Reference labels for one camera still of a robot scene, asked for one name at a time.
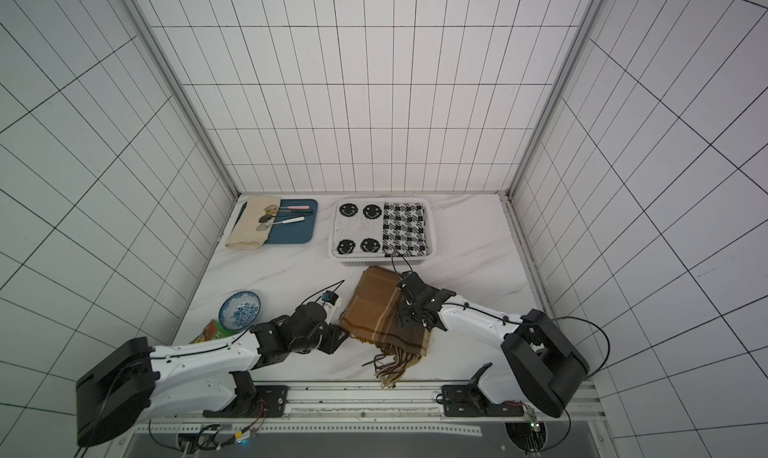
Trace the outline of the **brown plaid scarf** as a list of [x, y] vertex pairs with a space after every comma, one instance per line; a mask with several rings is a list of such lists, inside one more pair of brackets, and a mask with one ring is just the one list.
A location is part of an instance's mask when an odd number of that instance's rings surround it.
[[384, 388], [395, 387], [427, 355], [430, 339], [423, 326], [404, 328], [398, 323], [398, 305], [403, 301], [399, 282], [399, 275], [391, 270], [367, 268], [339, 320], [352, 338], [378, 348], [372, 363]]

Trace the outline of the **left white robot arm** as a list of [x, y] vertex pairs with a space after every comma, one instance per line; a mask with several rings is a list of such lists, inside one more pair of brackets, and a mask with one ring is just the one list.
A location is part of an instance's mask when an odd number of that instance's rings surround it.
[[333, 308], [305, 303], [235, 337], [183, 346], [154, 347], [145, 337], [126, 341], [76, 383], [78, 446], [100, 445], [155, 418], [247, 416], [258, 400], [253, 370], [292, 353], [331, 355], [348, 338], [328, 322]]

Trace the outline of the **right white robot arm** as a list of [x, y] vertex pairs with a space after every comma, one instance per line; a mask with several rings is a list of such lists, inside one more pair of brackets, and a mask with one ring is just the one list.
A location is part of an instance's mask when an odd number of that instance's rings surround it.
[[398, 290], [404, 295], [398, 304], [399, 325], [458, 333], [501, 352], [507, 375], [475, 377], [481, 396], [493, 404], [526, 399], [544, 414], [559, 418], [590, 376], [586, 358], [540, 310], [504, 314], [430, 286], [414, 271], [400, 275]]

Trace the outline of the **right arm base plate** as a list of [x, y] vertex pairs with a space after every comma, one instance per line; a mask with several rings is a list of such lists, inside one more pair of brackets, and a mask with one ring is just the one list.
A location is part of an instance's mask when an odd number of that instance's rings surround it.
[[465, 384], [443, 385], [441, 387], [441, 391], [436, 396], [435, 401], [443, 407], [443, 414], [446, 417], [518, 418], [524, 416], [524, 406], [522, 404], [510, 404], [508, 402], [495, 404], [480, 390], [480, 378], [491, 366], [492, 363], [484, 364]]

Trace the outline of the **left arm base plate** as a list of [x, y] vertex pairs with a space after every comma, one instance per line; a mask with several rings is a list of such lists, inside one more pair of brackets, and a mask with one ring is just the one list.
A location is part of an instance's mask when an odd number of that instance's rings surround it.
[[280, 418], [284, 415], [289, 387], [255, 386], [235, 389], [232, 402], [220, 411], [205, 410], [205, 418]]

